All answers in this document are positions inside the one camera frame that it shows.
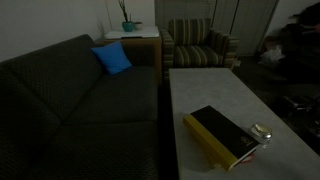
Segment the armchair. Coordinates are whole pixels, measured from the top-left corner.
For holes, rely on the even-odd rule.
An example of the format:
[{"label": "armchair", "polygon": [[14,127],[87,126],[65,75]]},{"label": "armchair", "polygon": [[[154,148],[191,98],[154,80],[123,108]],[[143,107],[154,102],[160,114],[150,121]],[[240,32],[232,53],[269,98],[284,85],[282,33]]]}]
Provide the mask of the armchair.
[{"label": "armchair", "polygon": [[172,19],[162,37],[163,84],[169,83],[170,68],[233,68],[239,39],[210,29],[211,20]]}]

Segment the white table top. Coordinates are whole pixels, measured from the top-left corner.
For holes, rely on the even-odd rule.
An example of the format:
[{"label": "white table top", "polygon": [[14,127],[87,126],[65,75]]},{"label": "white table top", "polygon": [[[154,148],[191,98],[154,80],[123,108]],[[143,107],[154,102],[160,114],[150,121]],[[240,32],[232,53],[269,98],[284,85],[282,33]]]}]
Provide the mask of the white table top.
[{"label": "white table top", "polygon": [[105,36],[106,39],[121,39],[121,38],[152,38],[159,37],[159,30],[157,26],[143,26],[140,30],[134,30],[132,32],[124,32],[121,30],[114,30],[108,32]]},{"label": "white table top", "polygon": [[[180,179],[319,179],[320,157],[226,68],[170,69]],[[211,168],[183,125],[183,116],[211,105],[242,128],[256,122],[272,128],[266,148],[231,171]]]}]

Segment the blue pillow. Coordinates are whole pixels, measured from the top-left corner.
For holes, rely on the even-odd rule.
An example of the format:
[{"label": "blue pillow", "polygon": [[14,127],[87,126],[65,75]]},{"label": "blue pillow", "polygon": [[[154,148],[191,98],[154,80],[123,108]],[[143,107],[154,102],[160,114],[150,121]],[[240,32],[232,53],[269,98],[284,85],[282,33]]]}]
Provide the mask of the blue pillow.
[{"label": "blue pillow", "polygon": [[110,74],[116,74],[132,66],[124,54],[120,41],[113,42],[103,47],[91,48],[103,66]]}]

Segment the yellow book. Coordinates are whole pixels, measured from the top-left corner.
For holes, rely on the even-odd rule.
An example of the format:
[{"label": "yellow book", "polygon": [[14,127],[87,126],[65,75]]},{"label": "yellow book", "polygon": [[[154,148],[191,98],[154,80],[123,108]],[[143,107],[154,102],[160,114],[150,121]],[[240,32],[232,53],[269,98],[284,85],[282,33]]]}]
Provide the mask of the yellow book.
[{"label": "yellow book", "polygon": [[246,131],[211,106],[186,115],[183,122],[200,143],[211,164],[220,164],[227,171],[259,145]]}]

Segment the dark gray sofa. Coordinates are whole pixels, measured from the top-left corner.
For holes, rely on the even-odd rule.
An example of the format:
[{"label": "dark gray sofa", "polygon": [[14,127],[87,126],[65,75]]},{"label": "dark gray sofa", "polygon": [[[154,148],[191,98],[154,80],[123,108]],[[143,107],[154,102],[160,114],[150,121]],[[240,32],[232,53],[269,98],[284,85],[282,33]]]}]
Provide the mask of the dark gray sofa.
[{"label": "dark gray sofa", "polygon": [[0,179],[158,179],[153,60],[129,53],[108,75],[94,46],[82,35],[0,63]]}]

